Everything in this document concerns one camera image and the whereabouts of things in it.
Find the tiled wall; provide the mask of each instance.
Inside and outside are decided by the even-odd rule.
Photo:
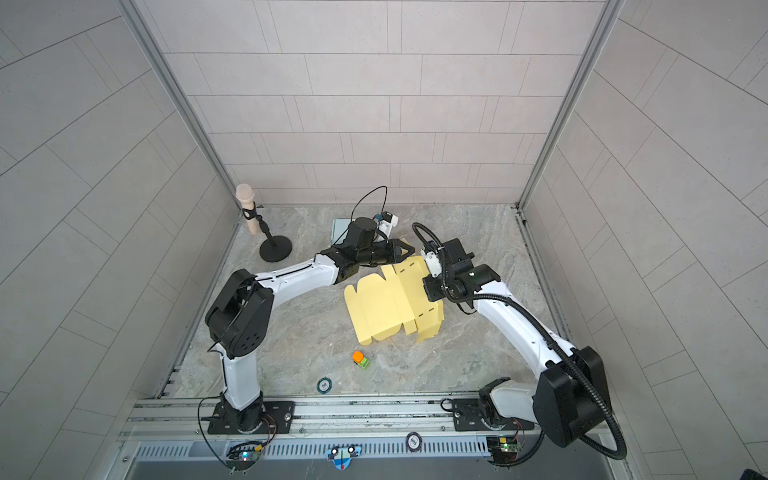
[[[627,0],[525,211],[643,478],[768,472],[766,31]]]
[[[519,199],[601,2],[137,0],[264,204]]]
[[[0,3],[0,478],[84,477],[236,218],[111,0]]]

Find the gray marble floor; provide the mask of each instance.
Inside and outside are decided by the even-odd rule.
[[[293,241],[293,252],[279,263],[259,258],[262,234],[252,237],[241,226],[217,280],[218,294],[230,274],[240,268],[251,273],[289,266],[327,247],[334,218],[349,215],[349,207],[268,207],[260,210],[273,232]],[[421,247],[411,223],[421,222],[447,241],[458,237],[475,252],[475,265],[487,263],[510,290],[544,323],[553,327],[528,251],[508,205],[397,205],[387,210],[399,217],[393,236],[405,237]],[[372,216],[373,205],[358,207],[356,217]],[[257,350],[259,381],[267,396],[315,394],[317,381],[329,377],[332,393],[394,393],[475,390],[500,376],[533,382],[522,358],[504,336],[479,314],[466,316],[445,305],[440,333],[421,344],[404,331],[388,339],[361,346],[344,303],[344,287],[380,269],[360,274],[339,285],[314,290],[277,307],[266,339]],[[204,322],[195,332],[184,358],[172,396],[215,395],[222,386],[221,363]],[[361,350],[372,361],[367,370],[352,361]]]

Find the orange and green toy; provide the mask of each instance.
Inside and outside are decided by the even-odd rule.
[[[368,365],[371,363],[371,360],[367,359],[360,351],[354,352],[352,354],[352,360],[354,360],[355,363],[357,363],[363,370],[367,369]]]

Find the robotic arm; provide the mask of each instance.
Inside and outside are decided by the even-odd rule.
[[[383,212],[374,219],[358,218],[341,244],[304,263],[251,275],[238,270],[229,278],[206,315],[212,349],[222,357],[225,390],[221,402],[232,425],[252,432],[263,418],[263,393],[257,380],[256,348],[269,325],[272,308],[320,286],[356,274],[361,265],[400,263],[415,251],[389,239],[397,217]],[[498,327],[522,354],[538,384],[521,385],[499,379],[480,391],[480,409],[489,425],[515,417],[536,422],[558,446],[581,438],[604,455],[623,458],[626,446],[611,414],[603,363],[590,347],[576,349],[536,320],[487,265],[474,266],[473,253],[461,242],[442,243],[420,223],[413,230],[424,243],[422,255],[430,270],[423,279],[430,301],[446,298],[467,303]],[[426,240],[420,231],[427,233]],[[605,420],[617,450],[609,450],[584,434]]]

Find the metal corner post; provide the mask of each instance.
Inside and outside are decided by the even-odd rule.
[[[179,112],[179,115],[181,115],[181,119],[187,125],[192,138],[200,147],[200,151],[203,152],[203,156],[208,160],[210,166],[214,168],[216,175],[218,175],[224,182],[224,185],[227,186],[227,189],[232,196],[232,201],[239,208],[240,204],[235,198],[235,185],[232,183],[227,171],[224,170],[224,165],[222,164],[219,155],[210,143],[210,139],[205,133],[200,120],[198,120],[194,113],[192,105],[190,105],[187,100],[187,96],[182,92],[178,80],[170,69],[170,65],[166,61],[163,52],[159,49],[157,42],[147,28],[147,24],[136,8],[134,0],[114,0],[114,3],[118,7],[121,15],[123,15],[125,23],[136,38],[136,42],[138,42],[141,50],[144,52],[144,56],[147,57],[157,78],[160,79],[160,83],[165,88],[171,101],[176,105],[176,109]]]
[[[587,83],[587,78],[589,77],[595,62],[598,60],[600,50],[603,48],[603,44],[611,33],[611,29],[616,22],[616,18],[618,17],[623,2],[624,0],[606,0],[603,6],[600,17],[592,31],[592,36],[589,38],[587,47],[584,49],[584,54],[581,56],[581,60],[576,68],[576,73],[574,73],[574,76],[571,79],[571,84],[568,86],[568,91],[566,92],[565,97],[563,97],[563,103],[560,105],[558,114],[555,116],[554,122],[547,133],[544,146],[541,148],[538,159],[531,171],[531,176],[528,178],[528,182],[526,182],[523,193],[520,196],[520,201],[518,202],[518,209],[520,211],[525,210],[528,203],[531,201],[531,195],[536,187],[536,183],[544,171],[544,167],[554,150],[554,146],[558,142],[558,138],[560,138],[560,135],[562,134],[568,116],[576,106],[576,100],[578,100],[579,95],[581,95],[581,91]]]

